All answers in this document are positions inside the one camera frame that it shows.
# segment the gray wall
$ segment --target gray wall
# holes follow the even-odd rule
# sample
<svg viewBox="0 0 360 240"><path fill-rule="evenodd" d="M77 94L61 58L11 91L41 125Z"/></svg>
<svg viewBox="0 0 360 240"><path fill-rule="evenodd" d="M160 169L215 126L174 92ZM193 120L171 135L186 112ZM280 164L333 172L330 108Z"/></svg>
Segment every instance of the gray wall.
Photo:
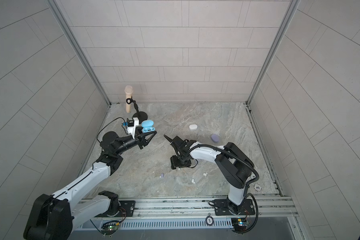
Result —
<svg viewBox="0 0 360 240"><path fill-rule="evenodd" d="M250 107L309 236L357 239L360 0L302 0Z"/></svg>
<svg viewBox="0 0 360 240"><path fill-rule="evenodd" d="M246 101L289 1L57 0L111 102Z"/></svg>
<svg viewBox="0 0 360 240"><path fill-rule="evenodd" d="M0 0L0 239L75 179L107 105L43 0Z"/></svg>

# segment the metal corner post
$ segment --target metal corner post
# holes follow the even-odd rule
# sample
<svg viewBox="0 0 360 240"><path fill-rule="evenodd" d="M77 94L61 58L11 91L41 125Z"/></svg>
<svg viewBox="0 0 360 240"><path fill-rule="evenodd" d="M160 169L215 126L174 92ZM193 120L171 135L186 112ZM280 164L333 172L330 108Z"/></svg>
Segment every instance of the metal corner post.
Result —
<svg viewBox="0 0 360 240"><path fill-rule="evenodd" d="M260 82L264 78L264 75L267 72L267 69L271 63L271 60L272 60L273 56L275 55L276 50L277 50L281 40L283 39L285 32L287 31L288 25L291 22L294 13L296 12L299 2L300 2L300 0L291 0L290 4L288 6L288 9L284 15L283 21L281 22L279 30L275 36L275 39L273 40L271 48L269 49L268 55L264 61L263 66L261 67L259 76L257 77L257 80L254 83L253 89L250 93L250 96L247 101L248 106L250 106L250 104L253 101L254 95L255 95L257 89L259 88Z"/></svg>
<svg viewBox="0 0 360 240"><path fill-rule="evenodd" d="M110 106L110 100L107 97L103 87L101 86L99 80L97 79L91 65L89 64L84 52L82 51L79 43L77 42L75 36L73 35L69 25L67 24L64 16L62 15L58 5L56 4L55 0L45 0L49 9L51 10L53 16L55 17L56 21L58 22L59 26L61 27L64 35L67 37L69 43L71 44L73 50L76 52L77 57L79 58L80 62L82 63L84 69L88 73L89 77L92 79L93 83L95 84L96 88L102 94L104 100L106 101L107 105Z"/></svg>

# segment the beige microphone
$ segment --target beige microphone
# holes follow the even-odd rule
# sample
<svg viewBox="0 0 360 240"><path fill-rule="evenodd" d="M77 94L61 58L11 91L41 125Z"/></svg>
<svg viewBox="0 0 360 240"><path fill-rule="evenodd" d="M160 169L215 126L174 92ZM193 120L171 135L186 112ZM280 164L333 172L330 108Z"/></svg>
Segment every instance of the beige microphone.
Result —
<svg viewBox="0 0 360 240"><path fill-rule="evenodd" d="M125 87L124 89L125 91L125 99L131 98L132 97L132 93L133 93L133 88L132 86L128 85ZM127 113L131 112L131 105L128 103L125 103L125 110L127 111Z"/></svg>

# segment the marble floor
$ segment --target marble floor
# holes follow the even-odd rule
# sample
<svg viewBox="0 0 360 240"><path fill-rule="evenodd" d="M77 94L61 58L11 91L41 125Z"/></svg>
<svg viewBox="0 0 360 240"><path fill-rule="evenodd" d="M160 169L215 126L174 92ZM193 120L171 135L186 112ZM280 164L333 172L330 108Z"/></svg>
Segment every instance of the marble floor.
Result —
<svg viewBox="0 0 360 240"><path fill-rule="evenodd" d="M250 120L243 103L139 103L139 109L148 114L154 121L157 134L148 146L140 150L134 147L122 154L124 158L119 169L95 187L87 197L108 190L120 198L159 197L159 196L206 196L227 195L229 184L216 164L199 161L194 169L181 168L172 170L170 157L175 154L163 134L173 138L176 135L184 139L194 139L204 144L225 145L235 143L254 163L260 175L256 182L262 190L249 192L258 194L279 193L274 188L269 170L260 151ZM126 113L125 104L113 104L105 120L106 125L117 117L131 118L134 113ZM99 135L115 131L125 136L117 120L106 127ZM189 125L197 124L196 131L190 131ZM220 136L220 142L212 142L211 134ZM101 148L97 142L85 170L91 167L100 155Z"/></svg>

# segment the black round stand base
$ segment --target black round stand base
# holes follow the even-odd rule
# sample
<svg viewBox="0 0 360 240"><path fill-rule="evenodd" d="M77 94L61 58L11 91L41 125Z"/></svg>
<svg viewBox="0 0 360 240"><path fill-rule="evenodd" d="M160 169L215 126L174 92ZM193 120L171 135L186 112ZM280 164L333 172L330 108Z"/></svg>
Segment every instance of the black round stand base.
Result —
<svg viewBox="0 0 360 240"><path fill-rule="evenodd" d="M139 114L140 114L140 117L137 115L137 113L135 113L132 117L138 118L140 124L142 121L145 121L148 119L148 115L146 113L139 111Z"/></svg>

